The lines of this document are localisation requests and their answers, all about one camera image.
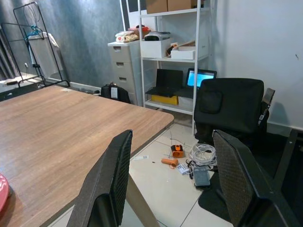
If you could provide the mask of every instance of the orange tool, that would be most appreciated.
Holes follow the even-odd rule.
[[[169,164],[172,167],[177,167],[177,165],[179,164],[178,159],[166,159],[166,158],[163,158],[161,160],[161,162],[165,163],[165,164]]]
[[[182,145],[172,145],[170,148],[173,157],[175,158],[184,157],[184,151]]]

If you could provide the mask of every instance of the gray filing cabinet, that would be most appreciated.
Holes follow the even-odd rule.
[[[107,44],[112,60],[112,81],[128,91],[131,103],[143,105],[140,41]]]

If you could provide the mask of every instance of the wooden table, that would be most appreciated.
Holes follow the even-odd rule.
[[[111,139],[132,129],[132,155],[171,114],[51,86],[0,102],[0,172],[14,190],[1,227],[47,226],[73,203]]]

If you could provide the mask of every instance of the power cord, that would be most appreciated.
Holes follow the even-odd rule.
[[[216,151],[215,148],[208,144],[199,144],[197,143],[194,145],[191,149],[191,152],[189,153],[189,157],[191,160],[186,160],[186,164],[188,168],[190,169],[189,177],[190,179],[193,179],[193,173],[195,167],[206,167],[207,169],[211,170],[214,168],[214,166],[217,165],[217,157],[216,157]]]

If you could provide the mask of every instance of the clothing rack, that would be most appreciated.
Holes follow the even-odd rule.
[[[33,16],[34,16],[34,19],[36,20],[36,24],[35,24],[35,25],[31,25],[31,24],[28,22],[27,16],[25,15],[25,9],[26,9],[26,8],[28,8],[28,9],[32,12],[32,14],[33,14]],[[20,10],[23,11],[23,14],[24,14],[24,17],[25,17],[25,23],[26,23],[26,24],[20,24],[20,23],[19,23],[19,20],[18,20],[18,17],[17,17],[17,13],[20,12]],[[20,76],[21,76],[21,80],[18,82],[18,86],[20,87],[20,83],[21,83],[21,82],[29,81],[29,80],[35,79],[35,78],[41,78],[44,87],[51,86],[51,85],[54,85],[54,84],[59,84],[59,83],[62,83],[62,82],[65,82],[65,83],[67,84],[67,86],[70,86],[69,81],[66,80],[66,79],[63,79],[62,73],[60,72],[58,60],[57,60],[57,58],[56,58],[56,56],[55,56],[55,53],[54,53],[54,50],[53,50],[53,46],[52,46],[52,44],[51,44],[50,37],[49,37],[48,31],[47,31],[47,28],[46,28],[46,25],[45,25],[45,21],[44,21],[44,18],[43,18],[43,15],[42,15],[42,13],[41,13],[41,10],[40,10],[40,7],[39,7],[38,3],[37,3],[37,2],[31,2],[31,3],[25,4],[25,5],[23,5],[23,6],[14,8],[14,9],[13,9],[13,13],[14,13],[14,16],[15,16],[15,19],[16,19],[16,22],[17,22],[17,23],[2,23],[2,24],[1,24],[1,27],[2,27],[2,31],[3,31],[3,33],[4,33],[4,36],[5,36],[5,38],[6,38],[7,42],[8,42],[9,49],[10,49],[11,54],[12,54],[12,58],[13,58],[14,62],[16,63],[18,72],[19,72],[19,74],[20,74]],[[41,25],[42,25],[41,27],[42,27],[42,28],[40,28],[40,27],[37,26],[37,22],[39,22],[40,20],[42,20],[42,22],[41,22]],[[7,27],[7,26],[17,26],[17,27],[19,27],[20,33],[21,33],[21,35],[22,35],[22,38],[20,38],[20,39],[9,40],[9,39],[8,39],[8,36],[7,36],[7,31],[6,31],[6,27]],[[32,50],[31,44],[30,44],[30,42],[29,42],[29,40],[28,40],[28,36],[27,36],[27,33],[26,33],[26,30],[28,31],[28,30],[30,30],[30,29],[32,29],[32,32],[33,32],[33,31],[36,31],[37,34],[41,33],[41,35],[42,35],[40,38],[31,39],[31,41],[32,41],[32,40],[38,40],[38,39],[42,39],[42,40],[47,39],[47,40],[48,40],[47,43],[48,43],[48,45],[50,46],[50,49],[51,49],[51,51],[52,51],[53,58],[54,58],[54,61],[55,61],[55,65],[56,65],[56,67],[57,67],[57,69],[58,69],[58,74],[59,74],[59,76],[60,76],[60,80],[58,80],[57,82],[49,82],[49,81],[46,81],[44,75],[41,73],[40,64],[39,64],[39,62],[37,61],[36,56],[35,56],[35,54],[34,54],[33,51],[32,51],[31,53],[29,53],[29,54],[32,55],[32,57],[33,57],[33,59],[34,59],[34,61],[35,61],[35,64],[33,64],[33,67],[34,67],[34,69],[35,69],[37,75],[34,76],[34,77],[31,77],[31,78],[27,78],[27,79],[24,79],[24,78],[22,77],[20,68],[19,68],[19,66],[18,66],[18,63],[17,63],[16,58],[15,58],[15,55],[14,55],[13,50],[12,50],[12,48],[11,48],[11,43],[12,43],[12,42],[24,42],[24,44],[26,45],[26,48],[27,48],[27,49],[30,48],[30,49]]]

